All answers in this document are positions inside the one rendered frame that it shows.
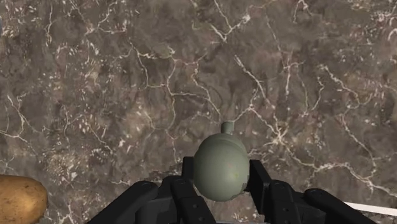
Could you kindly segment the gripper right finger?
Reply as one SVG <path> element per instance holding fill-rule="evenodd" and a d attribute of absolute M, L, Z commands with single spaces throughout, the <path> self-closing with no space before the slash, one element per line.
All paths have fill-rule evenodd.
<path fill-rule="evenodd" d="M 325 190 L 297 192 L 289 183 L 271 179 L 259 160 L 249 161 L 246 191 L 270 224 L 375 224 Z"/>

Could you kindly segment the grey-green round vase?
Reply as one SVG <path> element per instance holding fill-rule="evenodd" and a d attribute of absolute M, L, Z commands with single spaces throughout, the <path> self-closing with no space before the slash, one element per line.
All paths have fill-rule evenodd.
<path fill-rule="evenodd" d="M 233 135 L 233 122 L 205 138 L 193 157 L 193 183 L 205 198 L 232 200 L 243 193 L 249 180 L 249 159 L 242 141 Z"/>

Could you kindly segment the brown potato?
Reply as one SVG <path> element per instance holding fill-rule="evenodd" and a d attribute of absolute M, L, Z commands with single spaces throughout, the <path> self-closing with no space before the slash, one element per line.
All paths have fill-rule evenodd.
<path fill-rule="evenodd" d="M 48 207 L 48 192 L 35 179 L 0 174 L 0 224 L 37 224 Z"/>

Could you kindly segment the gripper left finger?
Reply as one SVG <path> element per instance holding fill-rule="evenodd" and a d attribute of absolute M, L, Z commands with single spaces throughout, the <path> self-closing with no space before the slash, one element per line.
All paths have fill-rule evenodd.
<path fill-rule="evenodd" d="M 87 224 L 216 224 L 192 180 L 193 157 L 185 157 L 180 176 L 167 176 L 160 186 L 134 183 Z"/>

